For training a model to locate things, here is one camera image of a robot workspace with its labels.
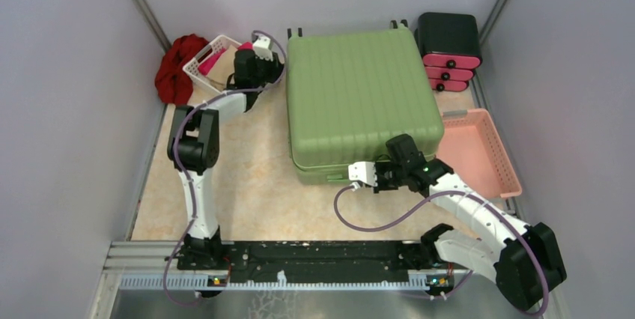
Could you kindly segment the green hard-shell suitcase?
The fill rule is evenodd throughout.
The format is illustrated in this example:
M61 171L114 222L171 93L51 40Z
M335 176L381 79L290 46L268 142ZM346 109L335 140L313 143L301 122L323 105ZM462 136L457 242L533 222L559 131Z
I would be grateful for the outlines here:
M386 143L403 133L436 156L443 121L406 22L291 36L286 68L289 151L301 183L346 181L350 164L386 158Z

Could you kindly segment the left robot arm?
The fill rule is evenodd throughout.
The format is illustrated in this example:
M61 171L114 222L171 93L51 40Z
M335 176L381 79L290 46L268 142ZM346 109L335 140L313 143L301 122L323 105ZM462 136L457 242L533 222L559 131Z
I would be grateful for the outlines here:
M183 184L189 222L170 260L179 270L218 270L225 265L228 246L222 242L212 183L220 155L220 127L249 111L262 91L285 76L285 51L262 54L256 49L235 53L228 89L197 106L174 111L168 158Z

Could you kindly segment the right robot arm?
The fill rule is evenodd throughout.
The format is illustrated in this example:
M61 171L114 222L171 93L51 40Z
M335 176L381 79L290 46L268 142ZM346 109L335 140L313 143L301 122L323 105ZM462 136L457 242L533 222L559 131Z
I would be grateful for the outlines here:
M452 213L477 235L437 225L422 237L426 265L460 264L493 282L520 311L545 302L567 279L556 235L548 225L530 225L500 210L441 159L425 159L408 134L388 140L386 148L388 162L375 166L378 190L405 186Z

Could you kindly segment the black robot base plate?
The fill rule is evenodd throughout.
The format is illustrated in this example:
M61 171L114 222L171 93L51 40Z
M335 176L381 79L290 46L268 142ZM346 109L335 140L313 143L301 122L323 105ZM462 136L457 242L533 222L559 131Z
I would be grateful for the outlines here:
M447 281L458 265L432 257L418 241L234 241L185 242L175 255L180 270L226 272L231 284L402 283L415 273Z

